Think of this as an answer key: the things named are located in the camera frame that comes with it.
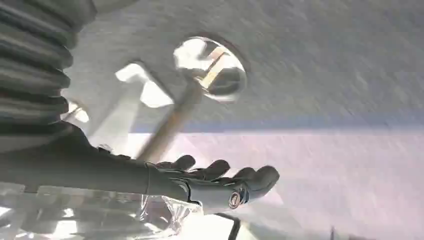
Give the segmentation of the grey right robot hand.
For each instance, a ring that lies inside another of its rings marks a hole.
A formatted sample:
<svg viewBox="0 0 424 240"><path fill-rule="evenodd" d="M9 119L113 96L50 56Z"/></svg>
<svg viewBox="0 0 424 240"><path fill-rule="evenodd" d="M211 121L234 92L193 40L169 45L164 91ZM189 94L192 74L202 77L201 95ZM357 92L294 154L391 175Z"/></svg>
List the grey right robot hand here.
<svg viewBox="0 0 424 240"><path fill-rule="evenodd" d="M77 126L0 125L0 180L35 193L44 186L166 196L199 204L208 214L226 212L264 197L279 172L245 167L233 177L227 161L193 169L190 155L175 162L136 162L92 146Z"/></svg>

